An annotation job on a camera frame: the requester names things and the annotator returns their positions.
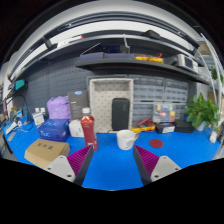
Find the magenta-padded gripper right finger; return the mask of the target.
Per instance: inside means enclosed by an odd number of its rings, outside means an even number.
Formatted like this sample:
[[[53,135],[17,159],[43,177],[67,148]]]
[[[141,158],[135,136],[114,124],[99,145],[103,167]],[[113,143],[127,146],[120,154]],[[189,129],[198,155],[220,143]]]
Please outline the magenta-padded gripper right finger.
[[[155,182],[180,170],[180,167],[168,156],[159,157],[137,145],[133,147],[133,156],[143,185]]]

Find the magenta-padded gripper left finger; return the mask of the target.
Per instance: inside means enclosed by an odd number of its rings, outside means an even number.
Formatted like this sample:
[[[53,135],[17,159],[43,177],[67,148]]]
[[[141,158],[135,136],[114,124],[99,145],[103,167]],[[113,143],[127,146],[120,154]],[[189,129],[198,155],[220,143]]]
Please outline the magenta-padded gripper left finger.
[[[93,146],[86,146],[69,156],[58,156],[45,170],[81,186],[93,156]]]

